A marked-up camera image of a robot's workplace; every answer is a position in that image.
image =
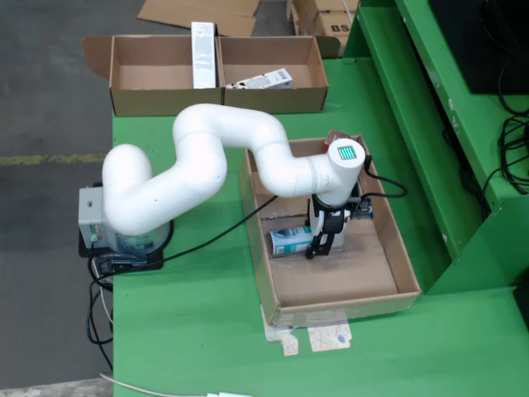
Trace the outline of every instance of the black cable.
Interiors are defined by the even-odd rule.
[[[104,283],[102,283],[101,281],[97,281],[97,277],[96,275],[93,273],[93,269],[92,269],[92,259],[93,259],[93,244],[92,244],[92,249],[90,250],[90,255],[88,256],[88,273],[90,274],[90,277],[92,277],[92,280],[96,280],[96,284],[98,286],[100,286],[101,288],[109,291],[109,292],[112,292],[112,286],[110,285],[106,285]]]
[[[513,114],[514,116],[527,116],[529,114],[529,109],[526,109],[524,111],[515,110],[515,109],[511,108],[508,105],[507,101],[503,97],[503,92],[502,92],[503,74],[505,73],[505,70],[507,70],[507,68],[509,67],[509,65],[511,63],[512,63],[512,58],[505,64],[505,66],[503,66],[502,71],[499,73],[499,77],[498,77],[498,98],[499,98],[499,102],[502,104],[502,106],[505,108],[505,110],[507,110],[509,113]]]
[[[525,159],[529,159],[529,155],[525,155],[521,158],[519,158],[518,160],[515,160],[515,161],[512,161],[510,163],[507,164],[507,166],[511,166],[511,165],[515,165],[516,163],[519,163],[520,161],[523,161]],[[502,169],[502,167],[498,167],[496,170],[494,170],[493,172],[490,173],[490,175],[488,176],[487,180],[485,181],[484,185],[483,185],[483,188],[481,189],[481,196],[482,196],[482,200],[484,201],[485,200],[485,190],[487,190],[487,187],[488,187],[488,183],[490,182],[490,180],[493,178],[493,176]]]
[[[384,182],[388,182],[389,184],[394,184],[395,186],[398,186],[403,192],[399,194],[385,194],[385,193],[370,192],[370,193],[362,194],[361,198],[365,199],[366,197],[373,196],[373,197],[385,197],[387,199],[399,199],[401,197],[404,197],[407,194],[406,186],[390,178],[384,178],[383,176],[371,174],[371,172],[369,171],[369,168],[371,166],[371,161],[372,161],[372,157],[370,155],[367,155],[365,157],[364,171],[368,176],[370,176],[373,179],[379,179]]]
[[[94,345],[98,345],[98,344],[106,345],[107,343],[112,342],[112,338],[109,338],[105,341],[98,341],[97,339],[93,339],[92,333],[90,331],[90,325],[92,324],[92,320],[93,320],[93,306],[98,301],[100,294],[101,294],[100,291],[98,291],[94,296],[90,294],[90,305],[88,306],[88,313],[86,316],[86,334],[87,334],[88,340]]]
[[[229,232],[232,232],[233,230],[237,229],[240,225],[242,225],[243,223],[245,223],[248,219],[250,219],[251,217],[253,217],[254,215],[256,215],[260,210],[262,210],[264,207],[266,207],[267,205],[269,205],[270,203],[272,203],[278,196],[274,196],[273,198],[271,198],[270,200],[268,200],[266,203],[262,204],[261,206],[259,206],[255,211],[252,211],[251,213],[249,213],[247,216],[245,216],[244,218],[242,218],[239,222],[237,222],[235,225],[233,225],[232,227],[229,227],[228,229],[226,229],[224,232],[216,235],[214,238],[212,238],[211,240],[208,240],[207,242],[204,242],[203,244],[200,244],[198,246],[194,246],[193,248],[189,248],[188,250],[186,251],[181,251],[179,252],[178,254],[174,254],[172,256],[168,256],[167,258],[164,258],[162,259],[161,261],[156,261],[156,262],[153,262],[153,263],[148,263],[148,264],[145,264],[145,265],[139,265],[139,266],[135,266],[133,268],[129,268],[129,269],[125,269],[123,271],[118,271],[118,272],[115,272],[115,273],[112,273],[110,275],[103,275],[101,277],[99,277],[98,279],[96,279],[94,282],[97,282],[97,281],[101,281],[101,280],[104,280],[106,279],[107,277],[112,277],[113,275],[123,275],[123,274],[127,274],[127,273],[135,273],[136,271],[138,270],[142,270],[146,267],[151,267],[151,266],[156,266],[156,265],[160,265],[162,263],[165,263],[167,261],[171,261],[173,259],[176,259],[176,258],[180,258],[181,256],[184,256],[184,255],[187,255],[187,254],[190,254],[191,252],[195,252],[195,251],[198,251],[202,248],[204,248],[205,246],[209,246],[210,244],[214,243],[216,240],[218,240],[219,238],[222,238],[224,237],[226,234],[228,234]]]
[[[129,269],[125,269],[125,270],[122,270],[122,271],[117,271],[115,273],[112,273],[110,275],[102,275],[101,277],[98,277],[96,278],[95,276],[93,277],[93,280],[92,282],[90,283],[90,286],[89,286],[89,294],[90,294],[90,305],[88,306],[88,315],[87,315],[87,335],[88,335],[88,339],[90,340],[90,342],[92,343],[95,343],[96,345],[98,345],[99,347],[99,350],[101,350],[101,353],[103,354],[103,357],[105,357],[105,360],[108,364],[108,366],[110,367],[111,370],[112,369],[112,363],[110,362],[110,360],[108,359],[108,356],[107,356],[107,353],[104,351],[102,345],[106,344],[106,343],[109,343],[112,341],[112,338],[110,339],[107,339],[106,341],[101,341],[99,339],[99,335],[98,335],[98,330],[96,329],[96,325],[95,325],[95,322],[93,321],[93,305],[95,304],[95,302],[97,301],[98,299],[98,296],[101,294],[101,291],[98,291],[95,295],[95,297],[93,296],[92,294],[92,287],[94,284],[97,284],[99,286],[102,286],[102,283],[101,281],[102,280],[105,280],[106,278],[108,277],[113,277],[114,275],[123,275],[123,274],[127,274],[127,273],[135,273],[137,272],[138,270],[141,270],[143,268],[146,268],[146,267],[151,267],[151,266],[154,266],[154,265],[159,265],[160,263],[164,263],[166,261],[171,261],[173,259],[176,259],[178,257],[181,257],[181,256],[184,256],[184,255],[187,255],[187,254],[190,254],[191,252],[195,252],[197,250],[200,250],[201,248],[204,248],[205,246],[208,246],[210,244],[212,244],[213,242],[215,242],[216,240],[218,240],[219,238],[222,238],[224,237],[226,234],[228,234],[229,232],[232,232],[233,230],[235,230],[236,228],[238,228],[240,225],[242,225],[244,222],[246,222],[248,219],[250,219],[251,217],[253,217],[254,215],[256,215],[261,209],[263,209],[264,207],[266,207],[267,205],[269,205],[270,203],[272,203],[278,196],[274,196],[273,198],[271,198],[270,200],[268,200],[266,203],[262,204],[261,206],[259,206],[255,211],[252,211],[251,213],[249,213],[247,216],[245,216],[244,218],[242,218],[239,222],[237,222],[235,225],[233,225],[232,227],[226,229],[224,232],[222,232],[221,234],[218,234],[216,235],[214,238],[212,238],[211,240],[208,240],[207,242],[204,242],[203,244],[200,244],[199,246],[195,246],[193,248],[190,248],[186,251],[182,251],[182,252],[179,252],[178,254],[175,254],[175,255],[172,255],[172,256],[168,256],[167,258],[164,258],[163,260],[161,261],[157,261],[155,263],[148,263],[146,265],[139,265],[139,266],[136,266],[134,268],[129,268]],[[92,259],[89,259],[88,260],[88,268],[90,269],[90,273],[92,274]],[[92,339],[92,334],[90,332],[90,324],[92,324],[92,328],[93,328],[93,333],[95,335],[95,340]],[[113,332],[113,326],[112,324],[110,324],[110,328],[111,328],[111,331]]]
[[[96,302],[97,297],[101,294],[101,291],[98,291],[96,293],[96,298],[93,297],[93,295],[92,295],[92,286],[94,285],[94,283],[95,283],[95,281],[92,281],[92,283],[90,283],[90,287],[89,287],[90,305],[88,307],[88,318],[90,320],[90,323],[92,324],[93,334],[96,337],[95,344],[98,345],[99,350],[102,353],[102,356],[105,358],[105,361],[107,362],[108,366],[110,367],[110,370],[113,371],[112,363],[110,362],[110,359],[108,358],[107,353],[105,352],[105,349],[103,349],[103,345],[106,344],[106,343],[111,342],[112,339],[109,339],[107,341],[101,341],[101,339],[99,338],[98,330],[96,329],[96,324],[93,321],[93,304]],[[90,327],[88,327],[88,338],[90,339],[90,342],[91,342],[92,338],[91,338],[91,335],[90,335]]]
[[[505,100],[505,97],[503,96],[502,91],[502,81],[503,76],[505,74],[505,71],[508,69],[508,67],[511,65],[512,61],[514,60],[514,56],[509,49],[500,43],[499,40],[497,40],[491,33],[488,31],[487,27],[485,26],[484,20],[483,20],[483,12],[484,12],[484,5],[479,10],[479,21],[481,23],[481,27],[483,28],[484,32],[488,36],[488,38],[500,49],[502,50],[507,56],[508,56],[508,62],[502,67],[502,70],[499,73],[498,76],[498,99],[499,102],[502,104],[503,108],[512,114],[511,117],[506,119],[503,122],[502,131],[500,133],[500,137],[498,139],[498,146],[500,151],[500,166],[494,170],[485,181],[485,184],[481,190],[481,204],[482,204],[482,217],[485,219],[488,216],[488,213],[490,212],[490,208],[488,208],[487,202],[485,200],[484,192],[486,188],[488,187],[488,184],[492,177],[501,170],[502,177],[511,184],[511,186],[518,191],[520,194],[527,194],[528,192],[524,189],[526,187],[529,187],[529,179],[528,178],[522,178],[521,176],[517,176],[513,174],[509,167],[511,165],[514,165],[522,160],[525,160],[529,157],[529,155],[523,156],[522,158],[515,160],[511,163],[508,163],[507,161],[507,153],[508,151],[518,149],[520,147],[526,146],[529,148],[529,133],[524,131],[522,136],[514,139],[513,141],[507,142],[507,137],[509,134],[512,134],[519,128],[525,127],[527,129],[527,126],[529,126],[529,109],[526,109],[524,111],[518,111],[507,103]],[[519,120],[517,117],[524,117],[525,120]],[[510,124],[515,122],[517,125],[511,129],[508,129]]]

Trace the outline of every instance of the cable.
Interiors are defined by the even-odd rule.
[[[211,240],[208,240],[207,242],[204,242],[203,244],[200,244],[198,246],[194,246],[193,248],[189,248],[188,250],[186,251],[181,251],[179,252],[178,254],[174,254],[172,256],[168,256],[167,258],[164,258],[162,259],[161,261],[156,261],[156,262],[153,262],[153,263],[147,263],[145,265],[139,265],[139,266],[135,266],[133,268],[129,268],[129,269],[125,269],[125,270],[121,270],[121,271],[117,271],[115,273],[112,273],[110,275],[102,275],[101,277],[98,277],[97,279],[95,279],[91,285],[93,285],[94,283],[98,283],[100,282],[101,280],[105,280],[106,278],[108,277],[112,277],[114,275],[124,275],[124,274],[129,274],[129,273],[136,273],[137,271],[139,270],[143,270],[145,268],[150,268],[150,267],[153,267],[153,266],[156,266],[156,265],[160,265],[161,263],[165,263],[167,261],[171,261],[173,259],[176,259],[176,258],[180,258],[181,256],[184,256],[184,255],[187,255],[187,254],[190,254],[191,252],[195,252],[195,251],[198,251],[202,248],[204,248],[205,246],[209,246],[210,244],[214,243],[216,240],[218,240],[219,238],[222,238],[224,237],[226,234],[228,234],[229,232],[232,232],[233,230],[237,229],[240,225],[242,225],[243,223],[245,223],[248,219],[250,219],[251,217],[253,217],[254,215],[256,215],[260,210],[262,210],[264,207],[266,207],[267,205],[269,205],[270,203],[272,203],[278,196],[274,196],[272,197],[270,200],[268,200],[266,203],[262,204],[261,206],[259,206],[256,210],[252,211],[251,213],[249,213],[248,215],[246,215],[244,218],[242,218],[239,222],[237,222],[235,225],[233,225],[232,227],[229,227],[228,229],[226,229],[224,232],[216,235],[214,238],[212,238]]]
[[[503,92],[502,92],[503,74],[505,73],[505,70],[507,70],[507,68],[509,67],[509,65],[511,63],[512,63],[512,58],[503,66],[502,71],[499,73],[499,77],[498,77],[498,98],[499,98],[499,102],[502,104],[502,106],[505,108],[505,110],[507,110],[509,113],[513,114],[514,116],[527,116],[527,114],[529,113],[529,109],[526,109],[524,111],[514,110],[513,108],[511,108],[507,104],[507,101],[503,97]]]
[[[114,273],[111,273],[109,275],[102,275],[102,276],[99,276],[99,274],[97,275],[93,275],[93,280],[92,282],[90,283],[90,286],[88,287],[89,288],[89,294],[90,294],[90,305],[88,306],[88,315],[87,315],[87,335],[88,335],[88,340],[96,345],[98,345],[99,349],[101,350],[101,353],[103,354],[103,356],[105,357],[105,360],[107,361],[107,364],[108,366],[110,366],[110,368],[112,369],[112,363],[110,362],[110,360],[108,359],[108,356],[107,354],[105,353],[104,349],[102,348],[102,345],[103,344],[106,344],[106,343],[109,343],[112,341],[112,339],[107,339],[106,341],[101,341],[99,339],[99,335],[98,335],[98,331],[96,329],[96,326],[95,326],[95,323],[93,321],[93,315],[92,315],[92,311],[93,311],[93,305],[95,304],[97,298],[99,295],[102,296],[102,290],[101,290],[101,287],[102,284],[101,281],[102,280],[105,280],[106,278],[108,277],[113,277],[114,275],[123,275],[123,274],[127,274],[127,273],[135,273],[137,272],[138,270],[141,270],[141,269],[144,269],[146,267],[151,267],[151,266],[154,266],[154,265],[159,265],[160,263],[164,263],[166,261],[171,261],[173,259],[176,259],[178,257],[181,257],[181,256],[184,256],[184,255],[187,255],[187,254],[190,254],[191,252],[195,252],[197,250],[200,250],[201,248],[204,248],[205,246],[208,246],[210,244],[212,244],[213,242],[215,242],[216,240],[218,240],[219,238],[222,238],[224,237],[226,234],[228,234],[229,232],[235,230],[236,228],[238,228],[240,225],[242,225],[244,222],[246,222],[248,219],[250,219],[251,217],[253,217],[254,215],[256,215],[261,209],[263,209],[264,207],[266,207],[267,205],[269,205],[270,203],[272,203],[278,196],[274,196],[273,198],[271,198],[270,200],[268,200],[266,203],[262,204],[261,206],[259,206],[255,211],[252,211],[251,213],[249,213],[247,216],[245,216],[244,218],[242,218],[239,222],[237,222],[235,225],[233,225],[232,227],[229,227],[228,229],[226,229],[224,232],[222,232],[221,234],[218,234],[216,235],[214,238],[212,238],[211,240],[208,240],[207,242],[204,242],[203,244],[200,244],[199,246],[195,246],[193,248],[190,248],[186,251],[182,251],[182,252],[179,252],[178,254],[175,254],[175,255],[172,255],[172,256],[168,256],[167,258],[164,258],[162,261],[157,261],[155,263],[148,263],[146,265],[139,265],[139,266],[136,266],[134,268],[129,268],[129,269],[125,269],[125,270],[121,270],[121,271],[117,271],[117,272],[114,272]],[[88,258],[89,260],[89,271],[90,273],[92,274],[93,273],[93,269],[92,269],[92,258],[93,256],[90,256]],[[99,285],[99,288],[100,290],[96,293],[95,297],[93,297],[93,294],[92,294],[92,287],[94,284],[97,284]],[[112,316],[110,316],[107,312],[107,316],[108,316],[108,319],[110,320],[111,324],[113,325],[113,322],[112,322]],[[92,334],[90,332],[90,324],[92,324],[92,328],[93,328],[93,332],[94,332],[94,335],[96,337],[95,340],[93,340],[92,338]]]
[[[96,284],[99,285],[100,288],[106,289],[109,292],[112,292],[112,287],[109,285],[105,285],[101,283],[100,281],[97,281],[98,277],[93,273],[92,270],[92,259],[93,256],[93,243],[92,243],[92,249],[90,250],[90,256],[88,257],[88,273],[90,273],[90,276],[92,277],[92,280],[96,280]]]
[[[88,306],[88,318],[87,318],[87,321],[89,320],[90,323],[92,324],[93,334],[95,335],[96,339],[95,339],[95,341],[93,341],[92,336],[90,334],[90,326],[89,325],[88,325],[88,328],[87,328],[88,339],[90,340],[90,342],[95,343],[96,345],[98,345],[99,350],[102,353],[102,356],[104,357],[104,359],[107,362],[108,366],[110,367],[111,371],[113,371],[112,363],[110,362],[110,359],[108,358],[107,353],[105,352],[105,349],[103,349],[103,345],[106,344],[106,343],[110,343],[112,341],[112,338],[107,339],[106,341],[101,341],[101,339],[99,339],[98,330],[96,329],[96,324],[93,321],[93,304],[96,302],[96,300],[97,300],[97,298],[98,298],[98,296],[100,294],[100,292],[98,291],[98,293],[96,294],[95,298],[92,296],[92,285],[93,284],[94,284],[94,281],[92,281],[92,283],[90,284],[90,287],[89,287],[90,305]]]
[[[515,161],[512,161],[510,163],[507,164],[507,166],[511,166],[511,165],[515,165],[516,163],[519,163],[520,161],[523,161],[525,159],[529,159],[529,155],[525,155],[521,158],[519,158],[518,160],[515,160]],[[488,183],[490,182],[490,180],[493,178],[493,176],[502,169],[502,167],[498,167],[496,170],[494,170],[493,172],[490,173],[490,175],[488,176],[487,180],[485,181],[484,183],[484,186],[481,190],[481,195],[482,195],[482,200],[484,201],[485,200],[485,190],[487,190],[487,187],[488,187]]]
[[[514,165],[522,160],[525,160],[529,157],[529,155],[523,156],[522,158],[515,160],[511,163],[508,163],[507,161],[507,153],[508,151],[518,149],[520,147],[526,146],[529,149],[529,109],[526,109],[524,111],[518,111],[507,103],[505,100],[505,97],[503,96],[502,91],[502,81],[503,76],[505,74],[505,71],[507,68],[511,65],[511,63],[514,60],[514,55],[511,53],[511,51],[502,43],[500,43],[499,40],[497,40],[491,33],[488,31],[487,27],[485,26],[484,20],[483,20],[483,13],[484,13],[484,4],[479,9],[479,21],[481,23],[481,27],[483,28],[484,32],[487,34],[488,38],[500,49],[502,50],[507,56],[508,56],[508,62],[502,67],[502,70],[499,73],[498,76],[498,99],[499,102],[502,104],[503,108],[512,114],[511,117],[507,118],[503,122],[502,131],[500,133],[500,137],[498,139],[498,146],[500,151],[500,166],[494,170],[485,181],[485,184],[481,190],[481,205],[482,205],[482,218],[485,219],[488,214],[490,213],[490,208],[488,208],[487,201],[485,199],[485,190],[488,187],[488,184],[492,177],[501,170],[502,177],[511,184],[511,186],[520,194],[527,194],[526,187],[529,187],[529,179],[528,178],[522,178],[521,176],[517,176],[511,172],[509,167],[511,165]],[[511,123],[516,123],[516,126],[509,129]],[[519,128],[524,127],[524,132],[522,136],[514,139],[513,141],[507,142],[507,137],[509,134],[512,134]]]
[[[365,157],[365,163],[364,163],[364,171],[365,173],[370,176],[373,179],[382,180],[384,182],[388,182],[389,184],[394,184],[395,186],[398,186],[403,192],[399,194],[386,194],[386,193],[376,193],[376,192],[370,192],[366,194],[362,194],[362,199],[365,199],[366,197],[372,196],[372,197],[385,197],[387,199],[399,199],[401,197],[404,197],[407,194],[406,186],[403,184],[400,184],[399,182],[392,180],[390,178],[384,178],[383,176],[378,176],[375,174],[371,174],[369,171],[369,168],[371,166],[372,157],[370,155],[367,155]]]
[[[93,270],[94,270],[94,272],[96,274],[96,277],[99,278],[98,268],[96,267],[94,259],[92,259],[92,267],[93,267]],[[104,293],[102,291],[102,287],[99,287],[99,291],[101,291],[102,308],[105,310],[105,313],[107,314],[108,321],[110,321],[110,324],[113,325],[114,322],[112,321],[112,316],[108,312],[107,304],[105,303],[105,295],[104,295]]]
[[[110,343],[112,342],[112,338],[109,338],[105,341],[101,341],[101,340],[97,340],[97,339],[93,339],[92,337],[92,333],[90,331],[90,326],[92,324],[92,320],[93,320],[93,306],[95,305],[95,303],[98,301],[98,298],[100,296],[100,292],[97,292],[93,297],[91,296],[90,297],[90,306],[88,307],[88,313],[87,313],[87,316],[86,316],[86,333],[87,333],[87,337],[88,337],[88,340],[93,343],[94,345],[98,345],[98,344],[102,344],[102,345],[106,345],[107,343]]]
[[[145,393],[147,395],[156,395],[158,397],[203,397],[201,395],[187,395],[187,396],[183,396],[183,395],[167,395],[165,393],[158,393],[156,391],[150,391],[150,390],[146,390],[146,389],[142,389],[141,387],[136,387],[136,386],[133,386],[133,385],[128,385],[127,383],[123,383],[123,382],[120,382],[119,380],[115,380],[114,378],[110,377],[110,376],[107,376],[103,373],[100,373],[99,376],[101,376],[103,379],[106,379],[116,385],[120,385],[120,386],[123,386],[123,387],[126,387],[127,389],[131,389],[131,390],[135,390],[135,391],[140,391],[141,393]]]

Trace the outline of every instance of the floor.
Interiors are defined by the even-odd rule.
[[[255,36],[293,34],[285,1],[261,0]],[[107,369],[84,330],[89,276],[77,255],[77,205],[79,188],[100,179],[112,114],[107,82],[88,70],[81,43],[88,35],[188,34],[137,20],[142,4],[0,0],[0,390]],[[96,321],[105,324],[102,310]],[[0,395],[109,395],[99,384]]]

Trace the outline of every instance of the white box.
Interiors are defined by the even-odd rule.
[[[193,87],[215,88],[215,24],[191,22],[193,49]]]
[[[292,77],[286,69],[274,70],[250,79],[228,84],[226,88],[238,89],[282,89],[292,88]]]

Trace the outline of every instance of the stacked cardboard box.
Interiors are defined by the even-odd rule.
[[[343,54],[359,0],[293,0],[301,35],[334,36]]]

